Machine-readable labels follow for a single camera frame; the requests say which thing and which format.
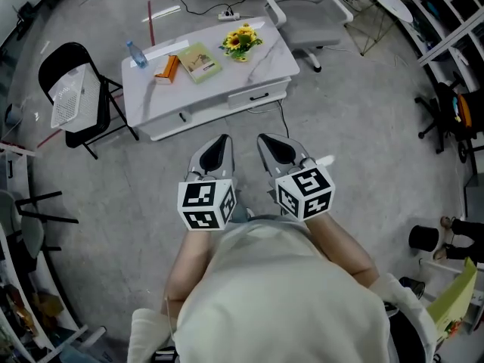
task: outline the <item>drawer handle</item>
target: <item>drawer handle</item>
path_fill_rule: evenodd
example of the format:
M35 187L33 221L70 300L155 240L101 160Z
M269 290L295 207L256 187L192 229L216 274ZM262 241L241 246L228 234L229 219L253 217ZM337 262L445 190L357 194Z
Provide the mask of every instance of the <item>drawer handle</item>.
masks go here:
M265 93L264 95L261 95L260 97L257 97L257 98L250 97L250 100L255 101L255 100L259 100L261 98L268 97L268 96L269 96L269 93Z

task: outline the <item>power strip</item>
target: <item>power strip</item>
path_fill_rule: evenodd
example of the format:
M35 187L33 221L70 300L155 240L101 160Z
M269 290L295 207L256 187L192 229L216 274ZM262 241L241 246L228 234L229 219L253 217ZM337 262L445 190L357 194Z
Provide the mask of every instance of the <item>power strip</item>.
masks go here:
M233 15L230 15L228 11L222 11L222 13L219 14L219 20L220 21L240 20L240 15L238 13L234 13Z

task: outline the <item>shoe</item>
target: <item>shoe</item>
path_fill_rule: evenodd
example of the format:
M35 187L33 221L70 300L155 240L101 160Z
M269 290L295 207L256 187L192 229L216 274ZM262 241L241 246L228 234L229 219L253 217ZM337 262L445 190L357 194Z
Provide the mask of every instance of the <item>shoe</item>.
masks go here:
M356 12L361 12L360 4L358 0L343 0L347 5L353 8Z
M436 261L438 261L439 259L447 259L447 249L445 247L438 249L433 254L433 259Z
M452 227L452 221L455 218L450 219L448 216L443 216L440 219L440 225L445 229L445 230L450 230Z

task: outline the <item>office chair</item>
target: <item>office chair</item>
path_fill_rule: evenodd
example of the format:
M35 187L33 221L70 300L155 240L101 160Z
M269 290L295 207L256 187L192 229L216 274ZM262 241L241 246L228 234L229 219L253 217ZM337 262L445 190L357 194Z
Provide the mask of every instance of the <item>office chair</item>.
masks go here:
M303 50L319 73L321 65L310 48L338 44L343 24L353 20L351 12L339 0L266 1L265 9L289 49Z
M459 158L465 163L468 154L473 155L478 150L484 150L484 146L472 147L470 142L471 138L476 138L477 132L484 131L484 109L480 106L484 91L480 89L473 93L458 95L454 89L457 85L464 85L464 81L456 72L454 78L455 81L451 85L440 82L436 87L437 98L431 99L430 102L421 97L415 98L415 103L422 104L433 118L432 123L418 134L418 138L424 138L428 132L437 128L439 147L436 153L440 154L444 151L444 137L452 133L458 142ZM462 142L464 140L467 141L469 148L465 148Z

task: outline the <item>orange box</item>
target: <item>orange box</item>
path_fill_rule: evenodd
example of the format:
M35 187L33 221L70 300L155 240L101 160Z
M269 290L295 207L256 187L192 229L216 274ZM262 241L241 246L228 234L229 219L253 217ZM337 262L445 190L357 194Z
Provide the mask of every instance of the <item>orange box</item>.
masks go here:
M154 72L157 84L171 85L175 79L176 70L180 60L176 55L163 55L160 64Z

